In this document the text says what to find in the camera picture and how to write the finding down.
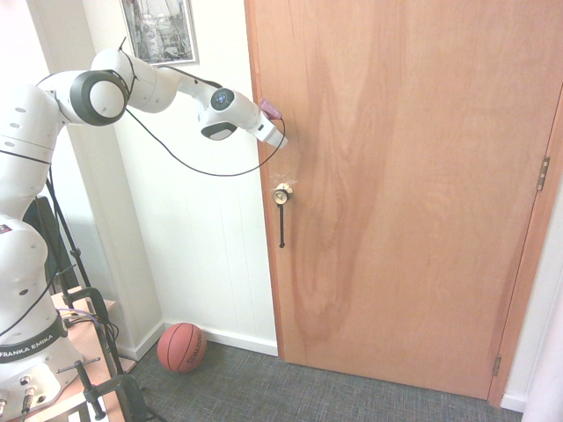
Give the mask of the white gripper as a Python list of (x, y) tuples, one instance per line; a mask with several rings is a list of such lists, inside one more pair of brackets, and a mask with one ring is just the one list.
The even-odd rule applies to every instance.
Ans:
[(279, 149), (283, 149), (288, 143), (285, 135), (263, 112), (259, 112), (259, 119), (252, 128), (252, 134), (259, 141)]

